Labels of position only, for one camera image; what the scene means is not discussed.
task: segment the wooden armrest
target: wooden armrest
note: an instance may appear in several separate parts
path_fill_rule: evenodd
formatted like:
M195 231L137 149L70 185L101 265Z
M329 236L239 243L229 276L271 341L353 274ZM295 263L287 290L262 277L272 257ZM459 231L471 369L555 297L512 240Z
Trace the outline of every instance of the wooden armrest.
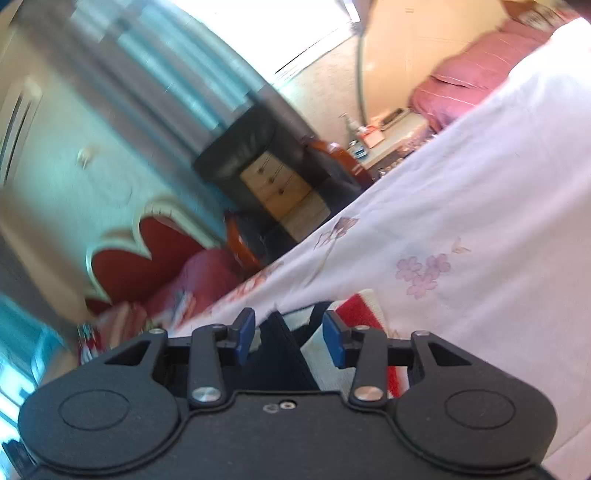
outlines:
M363 167L361 163L357 161L349 152L347 152L338 143L328 143L324 140L311 140L307 144L308 148L313 148L326 153L331 156L334 160L339 162L341 166L348 171L353 178L366 190L374 184L374 180L369 172Z
M226 225L226 236L228 237L228 248L240 262L247 275L254 275L262 270L259 259L252 253L250 248L242 239L236 214L230 211L224 213L224 224Z

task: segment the silver screw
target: silver screw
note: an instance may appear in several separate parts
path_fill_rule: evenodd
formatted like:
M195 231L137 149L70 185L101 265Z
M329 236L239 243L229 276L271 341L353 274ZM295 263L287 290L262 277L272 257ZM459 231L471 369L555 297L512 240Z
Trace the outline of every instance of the silver screw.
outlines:
M297 407L296 402L292 402L291 400L282 401L279 406L283 408L283 410L293 410Z
M377 401L384 396L384 392L378 387L359 387L353 393L357 400L361 401Z
M199 387L193 390L191 396L202 403L211 403L222 398L222 392L215 387Z
M262 409L267 413L277 413L279 411L279 405L276 403L268 403Z

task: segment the pink blanket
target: pink blanket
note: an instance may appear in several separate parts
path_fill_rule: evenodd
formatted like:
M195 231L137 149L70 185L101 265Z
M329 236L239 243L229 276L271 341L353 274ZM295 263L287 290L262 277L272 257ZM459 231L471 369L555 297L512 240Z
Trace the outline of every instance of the pink blanket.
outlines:
M468 113L505 81L550 34L507 20L464 52L445 59L410 97L410 106L439 132Z

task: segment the air conditioner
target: air conditioner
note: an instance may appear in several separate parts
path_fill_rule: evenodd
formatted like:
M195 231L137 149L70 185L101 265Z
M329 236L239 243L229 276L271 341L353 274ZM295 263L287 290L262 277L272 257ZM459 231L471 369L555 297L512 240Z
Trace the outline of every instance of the air conditioner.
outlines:
M0 189L14 176L42 92L30 78L14 82L0 110Z

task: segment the white fabric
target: white fabric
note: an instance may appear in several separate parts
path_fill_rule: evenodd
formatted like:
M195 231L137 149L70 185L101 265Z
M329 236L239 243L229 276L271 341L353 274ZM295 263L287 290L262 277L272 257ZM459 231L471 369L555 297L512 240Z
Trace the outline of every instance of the white fabric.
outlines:
M545 464L562 480L588 478L590 47L585 21L561 28L485 103L345 209L339 217L359 220L341 238L315 248L334 219L266 282L177 334L230 323L245 306L261 321L372 288L402 338L430 330L545 392L558 412ZM450 270L424 297L408 295L400 260L439 254Z

